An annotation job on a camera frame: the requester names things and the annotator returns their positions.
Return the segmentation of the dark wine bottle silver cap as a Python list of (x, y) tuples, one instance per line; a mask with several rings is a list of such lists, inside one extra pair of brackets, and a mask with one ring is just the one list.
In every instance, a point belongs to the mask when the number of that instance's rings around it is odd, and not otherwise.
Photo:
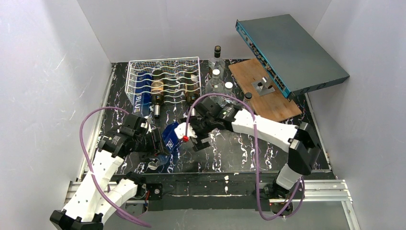
[(155, 70), (152, 72), (153, 75), (153, 82), (151, 83), (151, 103), (154, 105), (154, 114), (153, 117), (155, 119), (160, 118), (160, 108), (163, 104), (163, 90), (164, 90), (164, 82), (162, 78), (165, 76), (163, 71)]

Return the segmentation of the clear bottle copper neck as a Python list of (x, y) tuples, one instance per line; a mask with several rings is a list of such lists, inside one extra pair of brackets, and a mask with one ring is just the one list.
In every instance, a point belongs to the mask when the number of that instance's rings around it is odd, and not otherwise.
[(252, 106), (252, 104), (251, 104), (251, 99), (252, 99), (252, 93), (247, 92), (247, 93), (245, 93), (245, 95), (244, 95), (243, 102), (244, 102), (245, 104), (247, 104), (247, 105), (250, 107), (250, 109), (251, 109), (252, 111), (254, 111), (253, 106)]

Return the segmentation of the wooden board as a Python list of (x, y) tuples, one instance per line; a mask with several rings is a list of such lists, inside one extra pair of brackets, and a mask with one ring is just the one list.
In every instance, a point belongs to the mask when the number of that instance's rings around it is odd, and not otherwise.
[(253, 83), (259, 82), (262, 78), (267, 77), (268, 74), (256, 59), (231, 64), (228, 68), (243, 92), (241, 96), (244, 96), (248, 92), (252, 93), (250, 102), (257, 115), (281, 122), (302, 114), (302, 111), (294, 101), (288, 101), (284, 98), (275, 83), (271, 83), (274, 89), (273, 92), (265, 95), (260, 95), (257, 92)]

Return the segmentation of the metal bracket on board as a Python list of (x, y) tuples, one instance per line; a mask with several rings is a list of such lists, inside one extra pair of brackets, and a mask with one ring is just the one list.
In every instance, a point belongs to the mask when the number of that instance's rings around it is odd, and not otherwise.
[(259, 96), (264, 96), (266, 94), (275, 92), (275, 88), (273, 87), (272, 83), (273, 81), (268, 77), (262, 77), (261, 80), (254, 81), (251, 84)]

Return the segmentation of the clear bottle white cap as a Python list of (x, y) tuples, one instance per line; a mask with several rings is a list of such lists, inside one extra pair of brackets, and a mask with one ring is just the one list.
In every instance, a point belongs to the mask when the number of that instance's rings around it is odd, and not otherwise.
[(212, 70), (212, 77), (205, 86), (205, 94), (209, 93), (222, 93), (225, 92), (225, 83), (223, 82), (219, 69)]

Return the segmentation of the square bottle dark label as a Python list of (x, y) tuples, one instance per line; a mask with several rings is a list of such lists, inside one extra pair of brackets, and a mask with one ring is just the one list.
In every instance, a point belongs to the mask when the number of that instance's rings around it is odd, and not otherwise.
[(220, 78), (221, 79), (224, 78), (224, 71), (226, 68), (226, 63), (221, 58), (221, 47), (220, 46), (214, 47), (214, 56), (209, 59), (208, 67), (209, 67), (210, 76), (212, 76), (214, 69), (218, 69), (218, 70), (220, 70)]

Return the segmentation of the dark wine bottle right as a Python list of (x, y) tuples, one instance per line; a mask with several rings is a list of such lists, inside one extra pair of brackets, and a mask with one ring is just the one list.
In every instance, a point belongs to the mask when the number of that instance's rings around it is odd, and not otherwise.
[(199, 97), (199, 84), (198, 84), (198, 76), (196, 75), (196, 71), (192, 73), (185, 72), (185, 97), (186, 102), (188, 105), (192, 105), (195, 100)]

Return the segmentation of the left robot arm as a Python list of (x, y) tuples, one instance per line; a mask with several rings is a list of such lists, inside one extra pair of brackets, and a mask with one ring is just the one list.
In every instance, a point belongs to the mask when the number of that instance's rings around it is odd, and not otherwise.
[(146, 118), (136, 115), (128, 115), (121, 125), (105, 132), (98, 149), (75, 194), (50, 216), (59, 230), (102, 230), (111, 215), (145, 183), (141, 176), (129, 173), (114, 189), (104, 192), (125, 158), (133, 152), (141, 153), (143, 160), (169, 154), (160, 130), (152, 129)]

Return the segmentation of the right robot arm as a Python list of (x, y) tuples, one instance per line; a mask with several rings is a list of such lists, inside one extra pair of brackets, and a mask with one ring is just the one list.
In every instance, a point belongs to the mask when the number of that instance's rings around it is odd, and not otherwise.
[(175, 133), (184, 142), (191, 140), (195, 151), (209, 147), (210, 144), (202, 140), (218, 129), (251, 135), (288, 154), (287, 162), (271, 184), (270, 196), (288, 194), (302, 176), (310, 175), (322, 150), (317, 133), (306, 122), (299, 126), (278, 123), (252, 115), (244, 105), (227, 103), (221, 106), (210, 97), (199, 98), (194, 109), (200, 116), (181, 119)]

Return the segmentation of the blue square bottle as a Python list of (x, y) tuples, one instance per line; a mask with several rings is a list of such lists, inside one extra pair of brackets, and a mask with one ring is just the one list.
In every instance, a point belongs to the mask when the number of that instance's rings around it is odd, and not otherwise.
[(130, 80), (129, 92), (133, 102), (133, 114), (144, 117), (150, 113), (152, 76), (146, 71), (137, 72)]

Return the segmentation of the large clear round bottle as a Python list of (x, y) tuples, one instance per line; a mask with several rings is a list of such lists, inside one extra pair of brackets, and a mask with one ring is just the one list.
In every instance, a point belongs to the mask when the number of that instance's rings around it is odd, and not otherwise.
[[(233, 83), (231, 82), (226, 82), (225, 87), (224, 87), (224, 95), (231, 96), (233, 98), (236, 98), (234, 92), (233, 92)], [(220, 101), (220, 105), (222, 107), (226, 106), (227, 104), (238, 104), (238, 102), (234, 99), (230, 99), (227, 97), (222, 97)]]

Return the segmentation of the teal network switch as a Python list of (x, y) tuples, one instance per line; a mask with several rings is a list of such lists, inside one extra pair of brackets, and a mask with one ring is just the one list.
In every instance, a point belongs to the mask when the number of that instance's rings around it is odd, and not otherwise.
[(237, 21), (235, 27), (287, 100), (350, 76), (289, 14)]

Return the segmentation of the clear blue-tinted bottle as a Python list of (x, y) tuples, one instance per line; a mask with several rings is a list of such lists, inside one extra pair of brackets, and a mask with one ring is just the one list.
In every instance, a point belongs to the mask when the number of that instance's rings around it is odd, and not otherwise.
[(157, 156), (150, 158), (148, 168), (156, 170), (163, 165), (169, 165), (172, 161), (176, 164), (179, 159), (180, 145), (184, 135), (181, 134), (183, 128), (178, 128), (179, 122), (174, 122), (164, 129), (161, 134), (161, 140), (163, 141), (163, 153), (159, 153)]

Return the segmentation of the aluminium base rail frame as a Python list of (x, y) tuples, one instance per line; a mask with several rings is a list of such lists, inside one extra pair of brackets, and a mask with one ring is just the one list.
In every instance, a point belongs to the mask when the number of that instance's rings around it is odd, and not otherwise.
[[(293, 202), (341, 202), (349, 228), (360, 226), (352, 207), (352, 198), (344, 180), (306, 180), (298, 188)], [(257, 209), (254, 182), (248, 179), (220, 178), (204, 181), (150, 181), (152, 194), (147, 200), (150, 211), (181, 209)]]

